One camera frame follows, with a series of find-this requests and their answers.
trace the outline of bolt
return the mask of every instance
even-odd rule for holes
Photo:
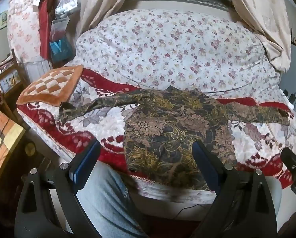
[[[38,169],[32,168],[31,171],[30,171],[30,174],[34,175],[37,171],[38,171]]]
[[[224,167],[225,167],[226,170],[232,170],[233,169],[232,165],[230,165],[230,164],[224,165]]]
[[[62,170],[65,170],[66,168],[68,168],[68,163],[61,163],[60,168]]]
[[[260,169],[256,169],[255,173],[257,173],[259,176],[261,176],[263,174],[262,170],[260,170]]]

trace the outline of yellow round object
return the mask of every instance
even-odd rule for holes
[[[36,146],[34,145],[34,143],[30,142],[26,145],[24,150],[28,156],[33,156],[36,152]]]

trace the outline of pillow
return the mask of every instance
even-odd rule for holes
[[[17,105],[44,102],[52,106],[60,106],[71,96],[82,71],[82,65],[66,66],[49,71],[20,94]]]

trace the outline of mattress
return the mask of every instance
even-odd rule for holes
[[[69,102],[80,106],[100,96],[134,88],[197,88],[222,102],[289,108],[277,85],[279,73],[260,41],[246,28],[211,15],[132,10],[113,15],[76,42],[76,57],[67,65],[84,70]],[[209,190],[181,189],[147,179],[127,169],[123,154],[125,120],[136,105],[94,110],[62,124],[57,107],[42,102],[18,106],[19,114],[62,158],[70,161],[88,142],[101,142],[99,160],[122,173],[139,194],[172,202],[209,204]],[[291,175],[280,160],[290,147],[296,153],[296,117],[290,125],[229,122],[239,170],[259,168],[278,178],[283,188]]]

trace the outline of blue denim jeans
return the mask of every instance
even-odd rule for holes
[[[282,189],[280,181],[267,176],[276,216]],[[120,175],[109,165],[98,161],[77,197],[85,213],[103,238],[148,237],[147,223],[129,196]]]

